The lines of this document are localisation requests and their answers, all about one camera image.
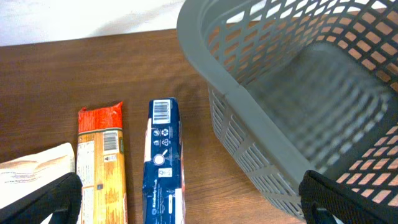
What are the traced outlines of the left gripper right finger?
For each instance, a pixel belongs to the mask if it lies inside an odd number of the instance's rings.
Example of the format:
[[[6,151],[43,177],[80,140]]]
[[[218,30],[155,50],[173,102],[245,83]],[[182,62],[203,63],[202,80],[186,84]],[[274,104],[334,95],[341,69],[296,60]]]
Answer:
[[[397,223],[397,208],[371,199],[307,170],[299,185],[302,211],[307,223]]]

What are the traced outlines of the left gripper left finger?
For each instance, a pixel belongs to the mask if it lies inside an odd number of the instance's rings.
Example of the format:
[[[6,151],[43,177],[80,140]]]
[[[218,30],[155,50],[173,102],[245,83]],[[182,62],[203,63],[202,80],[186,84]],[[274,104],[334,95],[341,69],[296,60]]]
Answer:
[[[69,172],[1,209],[1,223],[76,224],[82,201],[82,182]]]

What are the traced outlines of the orange spaghetti packet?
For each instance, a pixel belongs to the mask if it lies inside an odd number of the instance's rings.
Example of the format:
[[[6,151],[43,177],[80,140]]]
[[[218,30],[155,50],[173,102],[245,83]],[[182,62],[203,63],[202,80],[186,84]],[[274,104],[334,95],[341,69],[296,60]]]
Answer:
[[[80,224],[128,222],[122,105],[78,112]]]

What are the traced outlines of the blue tissue pack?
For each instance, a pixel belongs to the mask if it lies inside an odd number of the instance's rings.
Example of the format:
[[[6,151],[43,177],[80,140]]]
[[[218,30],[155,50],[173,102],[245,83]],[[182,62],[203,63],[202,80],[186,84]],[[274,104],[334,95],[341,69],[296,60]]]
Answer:
[[[145,224],[185,224],[182,122],[175,98],[149,102],[142,213]]]

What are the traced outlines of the grey plastic shopping basket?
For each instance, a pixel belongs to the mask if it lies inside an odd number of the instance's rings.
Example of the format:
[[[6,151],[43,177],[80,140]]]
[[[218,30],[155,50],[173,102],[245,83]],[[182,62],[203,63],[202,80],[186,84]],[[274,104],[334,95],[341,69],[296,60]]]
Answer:
[[[397,1],[188,0],[178,40],[216,137],[275,208],[314,170],[397,221]]]

